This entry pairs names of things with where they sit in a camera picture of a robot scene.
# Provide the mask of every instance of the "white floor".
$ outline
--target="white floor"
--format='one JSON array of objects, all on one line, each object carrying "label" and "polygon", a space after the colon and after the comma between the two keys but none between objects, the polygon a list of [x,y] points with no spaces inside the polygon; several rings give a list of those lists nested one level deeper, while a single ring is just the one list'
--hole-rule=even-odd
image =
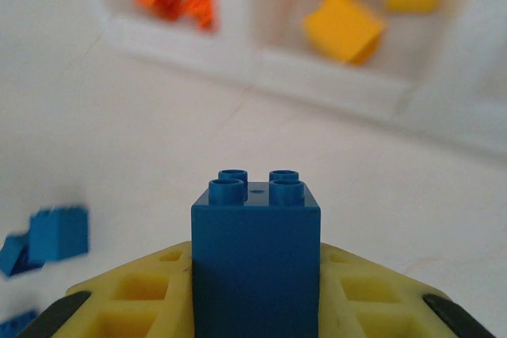
[{"label": "white floor", "polygon": [[291,168],[322,240],[441,288],[507,329],[507,168],[304,104],[125,57],[86,0],[0,0],[0,237],[86,201],[90,255],[0,280],[0,321],[190,239],[220,169]]}]

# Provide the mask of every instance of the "lego stud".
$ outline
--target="lego stud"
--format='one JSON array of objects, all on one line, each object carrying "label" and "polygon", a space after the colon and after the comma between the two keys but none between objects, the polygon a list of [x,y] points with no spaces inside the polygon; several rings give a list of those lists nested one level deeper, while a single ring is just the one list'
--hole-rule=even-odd
[{"label": "lego stud", "polygon": [[304,201],[304,183],[299,180],[273,180],[269,182],[269,204],[293,206]]},{"label": "lego stud", "polygon": [[219,172],[219,180],[241,180],[248,186],[248,173],[242,169],[226,169]]},{"label": "lego stud", "polygon": [[269,172],[269,181],[274,180],[298,180],[299,173],[293,170],[273,170]]},{"label": "lego stud", "polygon": [[234,178],[209,182],[209,203],[215,205],[243,205],[245,183]]}]

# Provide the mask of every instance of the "black rubber edge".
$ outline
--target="black rubber edge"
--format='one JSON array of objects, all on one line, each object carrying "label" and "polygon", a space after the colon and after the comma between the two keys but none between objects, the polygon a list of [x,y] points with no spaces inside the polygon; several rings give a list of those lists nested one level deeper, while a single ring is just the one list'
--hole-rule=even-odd
[{"label": "black rubber edge", "polygon": [[422,299],[458,338],[495,338],[455,302],[435,294],[425,294]]},{"label": "black rubber edge", "polygon": [[53,302],[16,338],[51,338],[76,313],[89,296],[91,296],[91,292],[82,291]]}]

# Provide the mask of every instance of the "blue lego pieces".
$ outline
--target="blue lego pieces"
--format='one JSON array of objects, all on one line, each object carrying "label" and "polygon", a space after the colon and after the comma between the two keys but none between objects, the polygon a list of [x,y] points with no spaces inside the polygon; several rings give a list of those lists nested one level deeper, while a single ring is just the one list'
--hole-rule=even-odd
[{"label": "blue lego pieces", "polygon": [[17,334],[25,330],[38,315],[36,310],[30,310],[16,317],[12,317],[8,321],[2,322],[0,324],[0,338],[14,338]]},{"label": "blue lego pieces", "polygon": [[41,210],[30,218],[30,261],[61,261],[88,250],[88,211],[83,206]]},{"label": "blue lego pieces", "polygon": [[320,207],[294,171],[219,173],[192,206],[196,338],[317,338]]},{"label": "blue lego pieces", "polygon": [[0,250],[0,271],[6,277],[19,275],[37,268],[42,268],[42,262],[29,262],[29,235],[9,235]]}]

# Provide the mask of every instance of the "square hole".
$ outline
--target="square hole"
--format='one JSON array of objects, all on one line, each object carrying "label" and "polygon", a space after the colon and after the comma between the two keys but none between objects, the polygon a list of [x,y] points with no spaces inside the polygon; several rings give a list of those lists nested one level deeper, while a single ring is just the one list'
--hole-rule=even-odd
[{"label": "square hole", "polygon": [[160,261],[178,261],[180,260],[181,252],[175,251],[173,253],[167,253],[160,257]]},{"label": "square hole", "polygon": [[145,338],[156,312],[104,312],[87,332],[88,338]]},{"label": "square hole", "polygon": [[357,320],[367,338],[423,338],[429,336],[428,330],[409,314],[358,313]]},{"label": "square hole", "polygon": [[345,277],[341,285],[350,301],[400,302],[391,285],[377,277]]},{"label": "square hole", "polygon": [[348,263],[349,261],[345,259],[342,255],[339,255],[337,253],[332,253],[330,255],[331,263]]},{"label": "square hole", "polygon": [[121,281],[113,299],[163,300],[168,286],[169,278],[163,275],[130,274]]}]

